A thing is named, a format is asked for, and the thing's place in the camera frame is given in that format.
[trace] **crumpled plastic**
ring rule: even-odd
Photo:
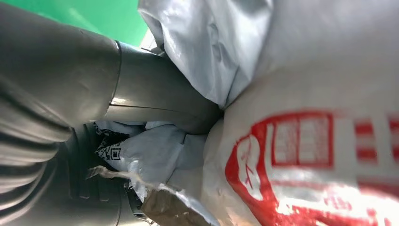
[[[158,46],[204,97],[224,107],[252,81],[271,0],[141,0]]]

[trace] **green wall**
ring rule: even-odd
[[[147,25],[138,0],[0,0],[53,20],[139,46]]]

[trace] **white plastic bag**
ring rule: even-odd
[[[275,2],[257,79],[208,136],[223,226],[399,225],[399,2]]]

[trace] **plastic wrapping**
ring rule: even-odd
[[[257,79],[206,143],[221,225],[399,225],[398,9],[275,2]]]

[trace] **red rectangle print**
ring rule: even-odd
[[[370,120],[362,120],[355,122],[355,134],[358,135],[373,135],[373,125]]]
[[[356,157],[358,161],[377,162],[377,151],[374,148],[356,148]]]

